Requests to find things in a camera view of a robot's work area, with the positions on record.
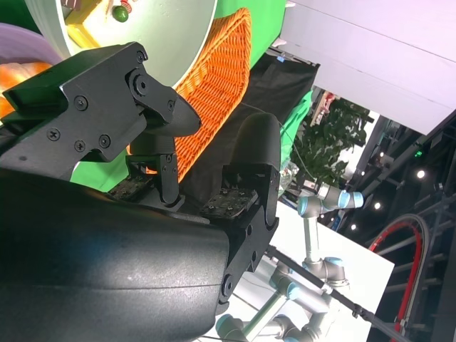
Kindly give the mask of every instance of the green fruit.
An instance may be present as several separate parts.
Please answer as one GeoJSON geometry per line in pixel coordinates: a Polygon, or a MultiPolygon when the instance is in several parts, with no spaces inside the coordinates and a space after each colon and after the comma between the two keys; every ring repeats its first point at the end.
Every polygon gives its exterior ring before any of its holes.
{"type": "Polygon", "coordinates": [[[113,17],[115,20],[125,23],[128,20],[128,11],[124,6],[114,6],[113,17]]]}

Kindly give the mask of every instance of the purple object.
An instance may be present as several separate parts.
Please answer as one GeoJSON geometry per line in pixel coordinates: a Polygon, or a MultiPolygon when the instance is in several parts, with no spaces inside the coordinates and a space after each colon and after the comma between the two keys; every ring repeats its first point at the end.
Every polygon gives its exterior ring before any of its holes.
{"type": "Polygon", "coordinates": [[[0,64],[62,61],[51,45],[39,34],[24,28],[0,24],[0,64]]]}

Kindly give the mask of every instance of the green leaves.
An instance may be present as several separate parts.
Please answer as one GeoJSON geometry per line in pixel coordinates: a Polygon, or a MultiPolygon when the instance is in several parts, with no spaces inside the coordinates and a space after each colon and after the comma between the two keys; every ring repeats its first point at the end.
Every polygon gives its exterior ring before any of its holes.
{"type": "MultiPolygon", "coordinates": [[[[310,127],[312,117],[308,115],[301,124],[294,144],[309,172],[328,184],[339,182],[347,162],[338,160],[342,150],[354,147],[354,142],[366,143],[366,124],[369,110],[347,100],[336,100],[331,104],[330,113],[320,125],[310,127]]],[[[301,167],[296,151],[291,154],[291,161],[301,167]]]]}

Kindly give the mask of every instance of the orange object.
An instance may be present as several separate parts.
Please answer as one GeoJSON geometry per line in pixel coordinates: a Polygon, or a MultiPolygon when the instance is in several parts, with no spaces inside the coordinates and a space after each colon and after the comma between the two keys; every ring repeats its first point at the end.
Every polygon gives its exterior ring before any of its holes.
{"type": "Polygon", "coordinates": [[[14,112],[13,106],[5,99],[3,96],[0,96],[0,119],[4,116],[7,116],[9,113],[14,112]]]}
{"type": "Polygon", "coordinates": [[[251,32],[248,9],[215,19],[196,64],[176,88],[202,121],[196,134],[176,138],[179,182],[244,96],[249,84],[251,32]]]}
{"type": "Polygon", "coordinates": [[[36,74],[45,71],[51,64],[44,62],[34,63],[7,63],[0,65],[0,118],[14,111],[13,106],[1,94],[5,90],[13,88],[20,82],[24,82],[36,74]]]}

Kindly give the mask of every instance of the red cable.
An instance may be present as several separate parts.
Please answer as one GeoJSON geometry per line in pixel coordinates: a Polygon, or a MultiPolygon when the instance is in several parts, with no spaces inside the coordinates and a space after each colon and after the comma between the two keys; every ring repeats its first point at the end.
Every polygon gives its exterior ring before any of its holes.
{"type": "Polygon", "coordinates": [[[420,262],[421,262],[421,249],[422,249],[422,241],[421,241],[421,235],[417,228],[407,222],[399,222],[391,227],[389,227],[387,230],[385,230],[381,235],[375,239],[375,241],[371,244],[369,247],[369,250],[372,252],[375,251],[377,246],[391,233],[398,231],[399,229],[409,227],[413,230],[413,234],[415,235],[416,239],[416,247],[415,247],[415,256],[413,258],[413,265],[412,269],[410,271],[410,277],[408,278],[407,282],[407,287],[405,288],[405,293],[404,297],[402,299],[402,303],[400,304],[399,308],[399,313],[398,313],[398,318],[396,320],[396,324],[394,325],[394,329],[397,332],[400,332],[400,322],[404,319],[405,311],[407,310],[408,302],[410,300],[410,295],[412,294],[413,290],[413,284],[415,283],[416,279],[416,274],[418,272],[418,268],[420,267],[420,262]]]}

